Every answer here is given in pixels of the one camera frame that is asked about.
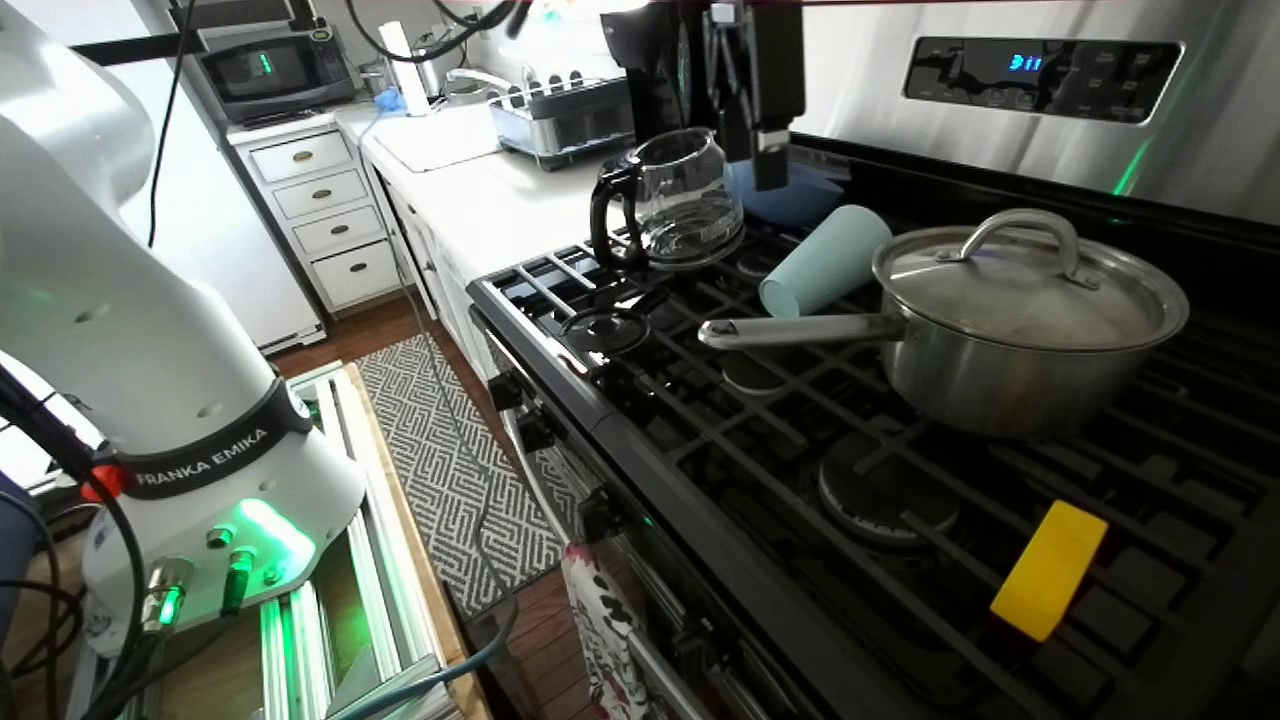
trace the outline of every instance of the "microwave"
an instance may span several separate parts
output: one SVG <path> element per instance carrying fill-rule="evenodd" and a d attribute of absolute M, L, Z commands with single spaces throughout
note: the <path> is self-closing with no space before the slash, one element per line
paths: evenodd
<path fill-rule="evenodd" d="M 198 75 L 224 123 L 279 123 L 357 95 L 334 30 L 268 33 L 207 48 Z"/>

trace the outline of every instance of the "glass coffee pot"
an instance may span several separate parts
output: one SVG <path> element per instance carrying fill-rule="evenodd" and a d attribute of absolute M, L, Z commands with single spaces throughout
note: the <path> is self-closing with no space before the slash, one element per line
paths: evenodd
<path fill-rule="evenodd" d="M 644 141 L 592 187 L 592 253 L 604 269 L 705 269 L 746 238 L 746 210 L 729 198 L 714 127 Z"/>

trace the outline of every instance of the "kitchen floor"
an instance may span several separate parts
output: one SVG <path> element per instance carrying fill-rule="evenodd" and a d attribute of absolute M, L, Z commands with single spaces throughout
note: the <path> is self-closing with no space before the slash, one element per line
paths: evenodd
<path fill-rule="evenodd" d="M 295 375 L 334 362 L 357 362 L 378 350 L 400 343 L 416 333 L 428 333 L 437 350 L 444 350 L 450 365 L 463 380 L 468 396 L 477 402 L 485 426 L 504 446 L 501 420 L 488 410 L 488 391 L 450 341 L 442 326 L 420 326 L 420 308 L 408 297 L 374 306 L 365 312 L 342 316 L 327 328 L 326 343 L 295 350 L 285 358 L 274 358 L 279 375 Z M 519 599 L 519 626 L 507 640 L 507 658 L 492 664 L 492 675 L 485 675 L 492 716 L 527 716 L 527 720 L 602 720 L 604 711 L 589 701 L 581 645 L 571 632 L 570 599 L 561 574 L 548 574 L 515 594 Z M 468 619 L 468 640 L 481 647 L 498 628 L 498 618 Z"/>

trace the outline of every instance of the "rug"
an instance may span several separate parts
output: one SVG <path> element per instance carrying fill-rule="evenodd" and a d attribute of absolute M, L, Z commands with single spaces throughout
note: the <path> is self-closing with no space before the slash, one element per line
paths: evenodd
<path fill-rule="evenodd" d="M 561 541 L 442 350 L 428 336 L 413 336 L 357 362 L 357 371 L 456 611 L 477 618 L 504 599 L 504 587 L 512 594 L 548 574 Z M 477 552 L 477 526 L 501 579 Z"/>

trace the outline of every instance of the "cabinet drawer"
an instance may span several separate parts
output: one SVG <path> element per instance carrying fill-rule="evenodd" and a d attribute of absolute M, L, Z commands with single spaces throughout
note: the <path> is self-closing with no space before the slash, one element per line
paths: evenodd
<path fill-rule="evenodd" d="M 342 167 L 351 160 L 351 153 L 342 132 L 326 132 L 295 146 L 249 153 L 249 160 L 265 186 L 279 186 L 322 167 Z"/>
<path fill-rule="evenodd" d="M 351 308 L 374 297 L 390 297 L 400 287 L 397 261 L 390 246 L 370 246 L 334 261 L 312 265 L 322 297 L 327 308 Z"/>
<path fill-rule="evenodd" d="M 365 182 L 357 173 L 337 173 L 337 176 L 322 176 L 309 186 L 293 186 L 278 193 L 278 205 L 285 216 L 309 216 L 309 211 L 326 211 L 326 210 L 342 210 L 351 200 L 365 200 Z"/>
<path fill-rule="evenodd" d="M 374 205 L 295 228 L 295 246 L 305 248 L 309 261 L 322 261 L 357 246 L 374 246 L 379 238 L 390 231 Z"/>

